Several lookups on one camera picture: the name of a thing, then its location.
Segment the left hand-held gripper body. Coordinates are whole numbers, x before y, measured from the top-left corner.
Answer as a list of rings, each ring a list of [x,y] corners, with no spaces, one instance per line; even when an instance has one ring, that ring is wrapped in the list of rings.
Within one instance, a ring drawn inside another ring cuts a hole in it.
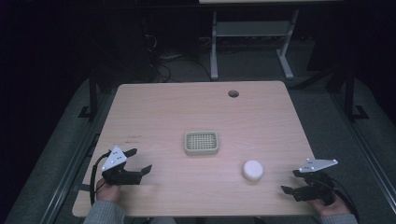
[[[119,146],[115,146],[101,168],[102,177],[109,185],[139,185],[142,179],[139,172],[124,169],[129,158]]]

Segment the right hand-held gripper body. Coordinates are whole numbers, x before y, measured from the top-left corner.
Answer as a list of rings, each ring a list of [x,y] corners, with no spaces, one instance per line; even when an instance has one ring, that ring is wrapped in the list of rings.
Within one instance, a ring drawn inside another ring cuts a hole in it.
[[[298,169],[302,173],[308,173],[308,177],[303,178],[306,186],[297,189],[299,193],[295,196],[296,201],[307,202],[320,199],[325,205],[332,204],[334,201],[332,192],[335,190],[335,186],[331,178],[324,172],[324,169],[330,168],[337,163],[336,159],[306,159],[305,164]]]

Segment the white round soap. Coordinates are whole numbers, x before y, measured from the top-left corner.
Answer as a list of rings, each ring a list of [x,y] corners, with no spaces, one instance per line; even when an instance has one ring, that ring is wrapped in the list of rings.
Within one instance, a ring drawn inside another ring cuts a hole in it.
[[[263,166],[259,161],[250,160],[246,161],[243,166],[243,176],[250,181],[258,181],[263,176]]]

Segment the beige slotted soap dish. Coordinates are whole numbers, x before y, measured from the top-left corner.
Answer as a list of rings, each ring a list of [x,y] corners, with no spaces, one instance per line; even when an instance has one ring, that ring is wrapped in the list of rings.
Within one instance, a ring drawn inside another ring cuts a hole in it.
[[[189,156],[216,155],[219,153],[218,135],[214,131],[186,133],[184,150]]]

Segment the person's right hand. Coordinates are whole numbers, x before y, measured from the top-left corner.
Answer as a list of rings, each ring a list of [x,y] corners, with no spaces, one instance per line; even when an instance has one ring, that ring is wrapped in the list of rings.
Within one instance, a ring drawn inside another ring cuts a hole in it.
[[[351,213],[350,209],[339,196],[334,194],[333,198],[334,201],[330,205],[325,205],[323,201],[319,199],[308,201],[307,203],[312,205],[321,217],[338,216]]]

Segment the person's left hand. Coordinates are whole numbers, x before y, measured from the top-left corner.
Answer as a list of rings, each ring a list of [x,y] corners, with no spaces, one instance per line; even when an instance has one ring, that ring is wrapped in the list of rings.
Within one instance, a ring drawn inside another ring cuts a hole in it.
[[[109,185],[102,178],[97,182],[95,194],[98,201],[115,203],[120,197],[120,186]]]

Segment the black metal stand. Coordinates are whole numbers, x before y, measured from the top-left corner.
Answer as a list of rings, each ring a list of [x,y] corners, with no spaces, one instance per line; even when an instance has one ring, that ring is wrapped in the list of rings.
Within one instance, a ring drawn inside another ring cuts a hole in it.
[[[350,67],[346,70],[345,102],[344,110],[348,119],[354,122],[356,119],[368,119],[368,115],[361,105],[354,105],[355,78]]]

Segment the metal floor rail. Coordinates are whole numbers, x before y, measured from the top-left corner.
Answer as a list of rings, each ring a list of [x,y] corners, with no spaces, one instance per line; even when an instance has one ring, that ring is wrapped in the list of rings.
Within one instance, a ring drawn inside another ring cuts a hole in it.
[[[361,105],[353,105],[351,109],[352,114],[348,115],[346,107],[344,106],[344,101],[341,97],[338,94],[332,94],[331,98],[337,111],[340,113],[340,116],[345,121],[348,129],[358,143],[364,158],[368,163],[369,169],[373,173],[373,177],[377,182],[377,185],[381,189],[389,206],[396,214],[396,188],[392,185],[389,177],[375,156],[373,148],[370,146],[368,140],[364,137],[363,132],[357,124],[359,120],[368,120],[368,115],[365,113]]]
[[[70,213],[80,184],[84,178],[95,144],[99,139],[115,93],[100,92],[98,111],[93,119],[80,118],[79,113],[90,102],[87,91],[78,91],[66,108],[58,127],[51,137],[49,149],[43,154],[42,183],[51,186],[49,199],[39,224],[54,224],[64,210]]]

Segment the white metal desk frame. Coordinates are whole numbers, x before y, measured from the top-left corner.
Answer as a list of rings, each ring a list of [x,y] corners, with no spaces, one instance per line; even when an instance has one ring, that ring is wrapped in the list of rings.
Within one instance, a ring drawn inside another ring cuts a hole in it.
[[[284,37],[283,46],[276,50],[285,78],[294,79],[286,54],[299,16],[296,9],[288,21],[219,21],[218,13],[212,13],[210,76],[212,80],[219,78],[217,59],[217,40],[219,37]]]

